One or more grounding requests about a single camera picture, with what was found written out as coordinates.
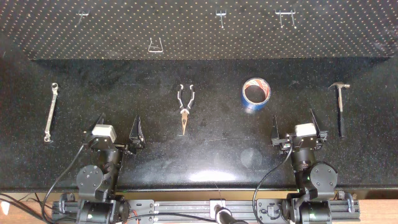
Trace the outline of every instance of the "black pegboard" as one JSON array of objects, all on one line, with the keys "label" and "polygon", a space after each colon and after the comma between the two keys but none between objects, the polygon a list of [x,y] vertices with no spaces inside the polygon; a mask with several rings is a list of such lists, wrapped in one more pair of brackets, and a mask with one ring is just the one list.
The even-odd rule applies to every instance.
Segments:
[{"label": "black pegboard", "polygon": [[[398,2],[3,0],[0,29],[31,59],[393,55]],[[216,10],[227,12],[221,28]],[[295,29],[290,16],[294,14]],[[78,24],[79,12],[89,12]],[[150,38],[163,53],[150,53]]]}]

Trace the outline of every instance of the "wooden surface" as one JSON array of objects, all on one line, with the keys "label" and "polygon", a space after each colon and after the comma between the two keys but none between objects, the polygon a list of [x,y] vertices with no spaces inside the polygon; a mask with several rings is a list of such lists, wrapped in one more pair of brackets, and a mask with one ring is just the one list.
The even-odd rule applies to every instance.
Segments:
[{"label": "wooden surface", "polygon": [[[39,212],[40,207],[36,202],[24,202],[35,211]],[[398,200],[360,200],[361,224],[396,224],[398,223]],[[10,206],[8,215],[0,212],[1,224],[30,223],[41,224],[42,221],[30,216],[29,214]],[[337,222],[338,224],[353,224],[352,222]]]}]

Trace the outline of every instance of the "combination wrench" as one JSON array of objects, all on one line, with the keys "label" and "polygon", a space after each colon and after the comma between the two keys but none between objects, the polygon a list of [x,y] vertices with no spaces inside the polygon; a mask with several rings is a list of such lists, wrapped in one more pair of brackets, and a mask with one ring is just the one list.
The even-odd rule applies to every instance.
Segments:
[{"label": "combination wrench", "polygon": [[58,96],[58,84],[53,83],[51,84],[52,87],[52,101],[51,101],[51,107],[50,107],[50,112],[49,112],[49,118],[47,119],[47,125],[45,126],[45,137],[44,141],[45,142],[50,142],[51,141],[51,135],[50,135],[50,127],[51,127],[51,120],[52,116],[54,114],[54,108],[55,108],[55,102],[57,100]]}]

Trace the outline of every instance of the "black countertop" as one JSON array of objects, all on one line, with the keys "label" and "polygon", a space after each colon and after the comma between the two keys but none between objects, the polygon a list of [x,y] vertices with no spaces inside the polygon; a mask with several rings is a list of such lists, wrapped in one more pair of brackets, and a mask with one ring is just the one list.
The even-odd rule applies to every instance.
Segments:
[{"label": "black countertop", "polygon": [[[270,145],[272,116],[280,134],[311,122],[313,108],[329,130],[317,160],[333,164],[344,189],[398,188],[398,58],[273,60],[41,60],[8,53],[0,60],[0,190],[46,191],[80,147],[83,131],[104,112],[118,142],[139,114],[147,147],[126,156],[118,189],[253,189],[284,157]],[[252,77],[271,86],[266,107],[249,114],[241,87]],[[338,137],[333,82],[343,81],[347,140]],[[59,84],[51,143],[44,143],[51,83]],[[179,84],[194,84],[195,105],[182,136]],[[188,91],[183,93],[185,102]],[[57,190],[76,189],[78,171],[95,161],[85,151]],[[265,189],[294,189],[290,161]]]}]

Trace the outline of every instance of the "hammer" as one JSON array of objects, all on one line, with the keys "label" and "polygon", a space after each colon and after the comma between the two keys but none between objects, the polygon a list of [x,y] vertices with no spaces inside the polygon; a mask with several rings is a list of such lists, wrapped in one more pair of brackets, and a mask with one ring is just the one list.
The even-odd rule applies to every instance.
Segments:
[{"label": "hammer", "polygon": [[341,98],[341,88],[349,88],[349,84],[344,84],[343,82],[335,82],[331,84],[330,87],[336,86],[338,89],[338,107],[339,111],[339,128],[340,128],[340,137],[344,139],[346,137],[346,130],[344,127],[344,118],[343,118],[343,99]]}]

